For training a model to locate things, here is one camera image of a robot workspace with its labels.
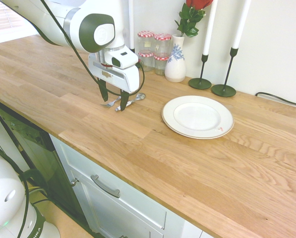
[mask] jar lid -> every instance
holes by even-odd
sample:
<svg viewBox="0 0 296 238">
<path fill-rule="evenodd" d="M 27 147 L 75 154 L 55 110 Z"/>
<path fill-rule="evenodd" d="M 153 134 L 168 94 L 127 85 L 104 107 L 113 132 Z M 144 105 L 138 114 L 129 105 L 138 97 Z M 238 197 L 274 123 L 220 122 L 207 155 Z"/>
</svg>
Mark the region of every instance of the jar lid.
<svg viewBox="0 0 296 238">
<path fill-rule="evenodd" d="M 154 56 L 154 59 L 165 61 L 165 60 L 168 60 L 169 57 L 158 57 L 158 56 Z"/>
<path fill-rule="evenodd" d="M 157 34 L 154 36 L 154 39 L 158 40 L 158 41 L 168 41 L 171 39 L 171 35 L 170 34 L 166 34 L 166 33 L 161 33 L 161 34 Z"/>
<path fill-rule="evenodd" d="M 140 32 L 138 32 L 138 36 L 139 37 L 144 37 L 144 38 L 153 37 L 154 32 L 152 32 L 152 31 L 140 31 Z"/>
<path fill-rule="evenodd" d="M 145 53 L 139 52 L 138 55 L 141 56 L 141 57 L 151 57 L 151 56 L 154 56 L 154 53 L 152 52 L 152 53 L 149 53 L 149 54 L 145 54 Z"/>
</svg>

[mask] fork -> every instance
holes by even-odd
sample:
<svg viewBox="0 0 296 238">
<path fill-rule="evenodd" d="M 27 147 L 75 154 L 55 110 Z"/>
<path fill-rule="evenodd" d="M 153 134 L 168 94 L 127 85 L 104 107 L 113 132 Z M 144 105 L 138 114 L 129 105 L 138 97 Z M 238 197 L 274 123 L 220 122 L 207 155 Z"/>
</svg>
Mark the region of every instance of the fork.
<svg viewBox="0 0 296 238">
<path fill-rule="evenodd" d="M 121 96 L 119 96 L 116 100 L 112 101 L 111 103 L 107 103 L 107 104 L 101 104 L 103 107 L 105 108 L 111 108 L 116 101 L 119 101 L 121 99 Z"/>
</svg>

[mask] white vase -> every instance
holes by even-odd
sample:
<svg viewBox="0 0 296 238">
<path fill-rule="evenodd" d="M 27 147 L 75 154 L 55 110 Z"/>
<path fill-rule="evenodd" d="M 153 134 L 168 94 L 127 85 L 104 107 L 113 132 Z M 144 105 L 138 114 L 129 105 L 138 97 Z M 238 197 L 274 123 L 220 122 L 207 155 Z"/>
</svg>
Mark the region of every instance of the white vase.
<svg viewBox="0 0 296 238">
<path fill-rule="evenodd" d="M 183 55 L 184 37 L 173 35 L 173 50 L 165 68 L 166 79 L 170 82 L 182 82 L 186 76 L 186 65 Z"/>
</svg>

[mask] window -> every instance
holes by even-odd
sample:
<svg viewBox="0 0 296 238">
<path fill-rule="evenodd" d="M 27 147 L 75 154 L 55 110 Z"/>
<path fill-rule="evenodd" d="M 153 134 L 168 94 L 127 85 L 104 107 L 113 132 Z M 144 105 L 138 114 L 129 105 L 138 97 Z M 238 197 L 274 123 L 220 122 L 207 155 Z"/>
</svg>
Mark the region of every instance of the window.
<svg viewBox="0 0 296 238">
<path fill-rule="evenodd" d="M 0 2 L 0 42 L 36 33 L 36 30 L 28 21 Z"/>
</svg>

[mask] black candlestick holder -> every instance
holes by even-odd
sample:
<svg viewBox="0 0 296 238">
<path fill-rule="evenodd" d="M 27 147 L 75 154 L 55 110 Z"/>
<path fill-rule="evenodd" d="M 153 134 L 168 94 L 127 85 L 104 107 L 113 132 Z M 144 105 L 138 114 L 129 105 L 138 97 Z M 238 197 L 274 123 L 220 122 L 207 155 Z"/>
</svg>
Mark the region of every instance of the black candlestick holder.
<svg viewBox="0 0 296 238">
<path fill-rule="evenodd" d="M 191 80 L 189 80 L 188 84 L 189 86 L 191 86 L 192 88 L 195 88 L 195 89 L 208 89 L 212 86 L 211 82 L 208 81 L 207 79 L 204 79 L 202 78 L 203 76 L 203 71 L 204 71 L 204 65 L 205 65 L 205 62 L 207 61 L 208 59 L 208 55 L 202 55 L 202 62 L 203 62 L 203 65 L 202 65 L 202 71 L 201 71 L 201 76 L 199 78 L 193 78 Z"/>
<path fill-rule="evenodd" d="M 236 94 L 236 90 L 231 86 L 227 85 L 227 80 L 229 76 L 229 72 L 231 71 L 233 58 L 237 55 L 238 49 L 231 48 L 231 62 L 229 63 L 227 76 L 224 84 L 217 84 L 212 87 L 212 92 L 220 97 L 232 97 Z"/>
</svg>

